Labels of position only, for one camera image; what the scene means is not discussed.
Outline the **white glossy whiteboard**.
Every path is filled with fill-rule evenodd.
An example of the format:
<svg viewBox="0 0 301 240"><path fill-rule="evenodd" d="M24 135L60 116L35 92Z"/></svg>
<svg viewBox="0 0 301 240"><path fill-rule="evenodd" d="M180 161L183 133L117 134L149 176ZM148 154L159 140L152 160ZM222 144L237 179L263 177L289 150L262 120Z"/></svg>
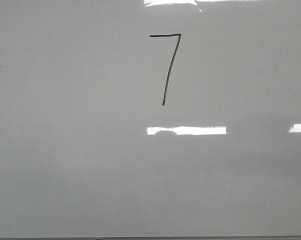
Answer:
<svg viewBox="0 0 301 240"><path fill-rule="evenodd" d="M301 235L301 0L0 0L0 237Z"/></svg>

